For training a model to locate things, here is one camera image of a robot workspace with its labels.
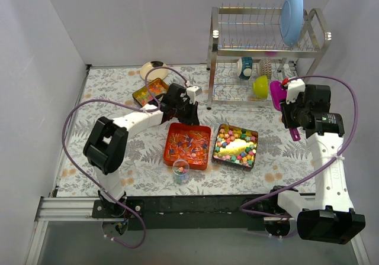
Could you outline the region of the dark tin pastel star candies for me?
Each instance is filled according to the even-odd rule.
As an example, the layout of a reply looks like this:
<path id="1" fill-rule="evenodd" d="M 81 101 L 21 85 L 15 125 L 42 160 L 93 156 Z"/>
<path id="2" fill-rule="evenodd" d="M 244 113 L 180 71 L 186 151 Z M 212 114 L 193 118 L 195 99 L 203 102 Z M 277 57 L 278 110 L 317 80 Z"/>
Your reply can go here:
<path id="1" fill-rule="evenodd" d="M 255 164 L 257 147 L 257 131 L 221 124 L 216 132 L 211 161 L 250 172 Z"/>

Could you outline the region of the purple plastic scoop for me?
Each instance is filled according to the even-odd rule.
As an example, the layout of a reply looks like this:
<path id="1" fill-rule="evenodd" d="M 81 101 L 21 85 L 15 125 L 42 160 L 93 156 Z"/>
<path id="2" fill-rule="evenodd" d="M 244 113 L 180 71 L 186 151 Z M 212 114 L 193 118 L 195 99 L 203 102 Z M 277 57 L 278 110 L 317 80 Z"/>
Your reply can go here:
<path id="1" fill-rule="evenodd" d="M 272 103 L 274 108 L 277 111 L 281 111 L 281 102 L 286 100 L 287 91 L 282 87 L 281 82 L 278 80 L 274 80 L 269 84 L 269 90 L 271 93 Z M 300 135 L 298 129 L 289 128 L 289 132 L 291 134 L 291 138 L 293 141 L 300 141 Z"/>

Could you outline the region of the orange tin of lollipops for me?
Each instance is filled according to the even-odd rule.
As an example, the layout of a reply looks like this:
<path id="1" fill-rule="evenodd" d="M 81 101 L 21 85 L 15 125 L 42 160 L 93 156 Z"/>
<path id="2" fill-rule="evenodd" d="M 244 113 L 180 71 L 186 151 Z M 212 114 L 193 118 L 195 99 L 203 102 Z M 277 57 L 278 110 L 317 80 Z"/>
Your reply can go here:
<path id="1" fill-rule="evenodd" d="M 173 166 L 178 159 L 185 160 L 190 169 L 205 170 L 208 166 L 211 128 L 172 123 L 168 130 L 163 160 Z"/>

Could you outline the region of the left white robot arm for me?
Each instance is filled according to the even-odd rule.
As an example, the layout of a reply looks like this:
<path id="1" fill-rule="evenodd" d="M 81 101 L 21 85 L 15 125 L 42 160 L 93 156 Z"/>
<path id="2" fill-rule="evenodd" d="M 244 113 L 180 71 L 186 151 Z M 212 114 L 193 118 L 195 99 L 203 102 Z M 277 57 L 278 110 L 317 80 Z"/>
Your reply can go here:
<path id="1" fill-rule="evenodd" d="M 97 119 L 83 148 L 83 154 L 95 168 L 100 184 L 98 195 L 102 208 L 109 215 L 118 218 L 126 210 L 126 193 L 121 185 L 118 168 L 124 160 L 127 140 L 172 118 L 186 125 L 199 125 L 199 94 L 199 86 L 184 87 L 173 83 L 165 93 L 156 96 L 136 111 L 114 119 Z"/>

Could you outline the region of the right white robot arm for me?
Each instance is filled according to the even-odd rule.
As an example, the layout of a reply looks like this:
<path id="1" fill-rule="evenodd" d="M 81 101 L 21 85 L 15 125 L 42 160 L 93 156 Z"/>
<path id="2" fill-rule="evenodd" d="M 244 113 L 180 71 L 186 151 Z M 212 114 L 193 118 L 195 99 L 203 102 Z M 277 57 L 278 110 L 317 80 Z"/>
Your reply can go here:
<path id="1" fill-rule="evenodd" d="M 341 150 L 345 133 L 341 115 L 330 112 L 330 87 L 307 85 L 294 80 L 286 85 L 270 83 L 269 90 L 276 110 L 281 111 L 285 128 L 294 141 L 300 139 L 297 129 L 306 132 L 314 169 L 330 165 L 315 176 L 313 201 L 303 198 L 294 188 L 268 201 L 271 214 L 287 212 L 296 220 L 300 238 L 335 244 L 346 244 L 365 227 L 365 217 L 354 210 L 347 190 Z"/>

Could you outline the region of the clear glass jar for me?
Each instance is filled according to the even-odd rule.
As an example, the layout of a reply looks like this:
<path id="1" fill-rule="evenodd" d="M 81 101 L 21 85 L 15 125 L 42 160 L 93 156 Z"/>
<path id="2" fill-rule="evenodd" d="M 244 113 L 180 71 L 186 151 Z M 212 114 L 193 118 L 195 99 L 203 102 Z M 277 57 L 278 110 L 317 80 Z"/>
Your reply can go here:
<path id="1" fill-rule="evenodd" d="M 175 183 L 182 185 L 188 182 L 190 166 L 186 160 L 178 159 L 174 161 L 172 171 L 174 174 Z"/>

